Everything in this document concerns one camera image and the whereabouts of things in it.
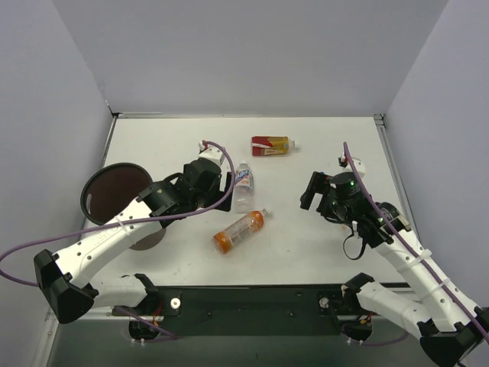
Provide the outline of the clear water bottle blue label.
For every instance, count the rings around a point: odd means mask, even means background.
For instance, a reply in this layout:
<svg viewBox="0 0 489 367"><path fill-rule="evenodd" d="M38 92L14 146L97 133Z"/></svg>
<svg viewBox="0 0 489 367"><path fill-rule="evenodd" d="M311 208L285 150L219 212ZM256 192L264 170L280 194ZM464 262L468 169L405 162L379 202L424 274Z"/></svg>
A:
<svg viewBox="0 0 489 367"><path fill-rule="evenodd" d="M252 211L254 204L254 176L251 167L246 161L242 161L235 170L233 199L233 207L236 213Z"/></svg>

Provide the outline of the orange juice plastic bottle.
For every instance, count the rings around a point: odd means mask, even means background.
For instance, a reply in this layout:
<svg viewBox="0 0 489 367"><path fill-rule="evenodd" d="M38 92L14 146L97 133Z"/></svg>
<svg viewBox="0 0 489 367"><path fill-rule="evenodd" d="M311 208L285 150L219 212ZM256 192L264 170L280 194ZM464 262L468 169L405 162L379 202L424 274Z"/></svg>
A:
<svg viewBox="0 0 489 367"><path fill-rule="evenodd" d="M251 211L215 234L212 243L219 253L226 254L259 232L264 226L265 219L271 215L272 212L267 208Z"/></svg>

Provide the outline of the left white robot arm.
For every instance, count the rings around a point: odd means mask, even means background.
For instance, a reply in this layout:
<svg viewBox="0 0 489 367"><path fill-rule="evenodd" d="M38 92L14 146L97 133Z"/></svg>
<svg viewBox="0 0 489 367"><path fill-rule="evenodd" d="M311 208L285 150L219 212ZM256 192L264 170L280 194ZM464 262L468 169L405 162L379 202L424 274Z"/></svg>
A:
<svg viewBox="0 0 489 367"><path fill-rule="evenodd" d="M58 321L72 323L97 307L153 313L162 297L147 275L96 275L128 248L200 208L229 211L235 175L229 171L225 177L225 190L220 190L221 165L198 158L185 164L183 172L141 191L108 222L107 229L56 253L39 252L34 257L37 284Z"/></svg>

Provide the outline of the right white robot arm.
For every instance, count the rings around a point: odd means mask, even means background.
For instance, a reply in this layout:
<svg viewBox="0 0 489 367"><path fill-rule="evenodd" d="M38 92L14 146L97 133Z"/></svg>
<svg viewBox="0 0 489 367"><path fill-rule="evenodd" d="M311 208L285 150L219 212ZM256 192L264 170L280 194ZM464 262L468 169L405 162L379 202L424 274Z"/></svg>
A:
<svg viewBox="0 0 489 367"><path fill-rule="evenodd" d="M372 248L395 268L418 298L407 299L360 273L341 286L350 310L370 311L403 328L438 366L457 365L488 339L488 309L449 279L395 206L373 201L347 171L335 176L313 172L301 208L309 209L315 195L321 196L317 213L347 226L363 248Z"/></svg>

